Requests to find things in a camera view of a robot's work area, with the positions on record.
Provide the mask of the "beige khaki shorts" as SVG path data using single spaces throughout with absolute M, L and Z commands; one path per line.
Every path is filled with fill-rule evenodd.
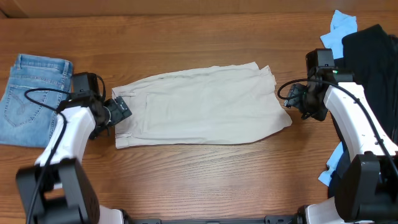
M 268 66 L 256 62 L 163 73 L 113 88 L 132 115 L 116 125 L 116 147 L 245 144 L 292 124 Z

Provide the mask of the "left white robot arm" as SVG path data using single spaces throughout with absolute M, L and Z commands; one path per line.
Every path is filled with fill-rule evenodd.
M 123 98 L 74 93 L 56 112 L 58 124 L 45 151 L 16 174 L 26 222 L 132 223 L 125 210 L 100 205 L 81 164 L 88 140 L 132 114 Z

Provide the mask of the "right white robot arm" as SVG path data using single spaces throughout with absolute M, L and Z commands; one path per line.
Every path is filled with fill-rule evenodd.
M 287 82 L 283 99 L 302 119 L 323 121 L 329 111 L 337 123 L 349 159 L 333 197 L 309 205 L 298 223 L 397 223 L 397 145 L 382 129 L 354 73 L 313 67 L 308 77 Z

